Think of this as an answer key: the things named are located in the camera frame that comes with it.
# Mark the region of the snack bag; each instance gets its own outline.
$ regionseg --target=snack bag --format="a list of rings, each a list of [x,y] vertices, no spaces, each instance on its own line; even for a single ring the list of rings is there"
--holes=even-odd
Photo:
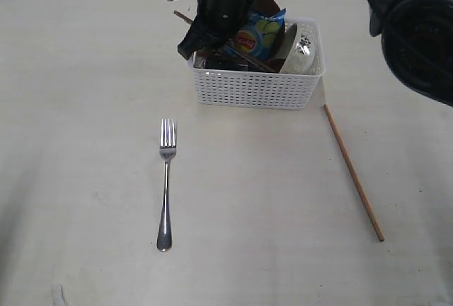
[[[285,24],[285,14],[285,8],[272,17],[252,10],[247,23],[233,39],[236,48],[259,60],[267,60],[275,37]]]

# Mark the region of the table surface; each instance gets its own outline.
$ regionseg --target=table surface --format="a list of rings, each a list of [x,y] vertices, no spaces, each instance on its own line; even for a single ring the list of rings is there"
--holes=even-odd
[[[0,0],[0,305],[427,305],[453,299],[453,110],[408,90],[365,0],[276,0],[321,26],[322,110],[196,103],[195,0]],[[174,245],[156,250],[162,117]]]

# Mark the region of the metal fork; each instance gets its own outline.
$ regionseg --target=metal fork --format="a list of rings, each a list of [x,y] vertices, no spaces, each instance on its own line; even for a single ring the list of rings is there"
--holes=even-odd
[[[161,124],[161,149],[159,151],[165,161],[164,201],[162,203],[161,223],[157,236],[157,249],[168,251],[172,245],[170,206],[168,205],[168,184],[170,177],[170,162],[176,156],[176,124],[173,119],[164,119]]]

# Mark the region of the white basket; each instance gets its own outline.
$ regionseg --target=white basket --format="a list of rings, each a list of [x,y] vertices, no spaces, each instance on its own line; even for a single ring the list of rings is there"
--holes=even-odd
[[[305,108],[326,68],[317,22],[308,18],[287,19],[287,25],[293,23],[301,24],[301,32],[316,41],[316,57],[309,74],[197,69],[190,62],[198,103],[290,110]]]

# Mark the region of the chopstick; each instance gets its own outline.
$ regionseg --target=chopstick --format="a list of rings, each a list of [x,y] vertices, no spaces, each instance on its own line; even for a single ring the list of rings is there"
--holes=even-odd
[[[369,220],[372,223],[372,226],[374,228],[374,231],[376,232],[377,238],[379,241],[384,241],[384,234],[382,234],[381,227],[377,223],[377,219],[374,216],[373,210],[371,208],[371,205],[368,202],[367,196],[365,195],[365,191],[363,190],[362,184],[360,183],[359,177],[357,176],[357,173],[355,172],[354,166],[352,165],[352,162],[349,158],[348,152],[346,151],[345,145],[343,143],[343,140],[341,139],[340,133],[338,132],[338,129],[336,127],[335,121],[333,120],[333,117],[331,115],[331,112],[328,109],[327,104],[324,105],[324,110],[326,111],[326,115],[328,118],[329,123],[331,124],[333,134],[335,135],[335,138],[337,140],[338,146],[340,147],[341,154],[343,154],[343,158],[345,159],[346,166],[349,169],[349,172],[351,174],[352,180],[354,181],[355,187],[357,189],[357,192],[359,193],[360,198],[362,199],[362,203],[365,207],[365,210],[367,211]]]
[[[193,23],[193,20],[190,19],[189,17],[183,15],[181,12],[179,11],[173,11],[173,13],[175,14],[175,16],[183,19],[187,24],[192,24]],[[264,71],[264,72],[270,72],[271,74],[276,74],[277,72],[272,68],[272,67],[269,67],[267,64],[261,62],[259,59],[256,59],[255,57],[252,57],[250,55],[247,55],[246,53],[243,53],[242,51],[239,51],[237,50],[235,47],[234,47],[234,44],[232,41],[228,41],[226,44],[225,44],[225,47],[234,52],[234,54],[238,57],[241,57],[243,59],[245,59],[247,62],[250,62],[252,65],[256,66],[257,68],[259,68],[260,70]]]

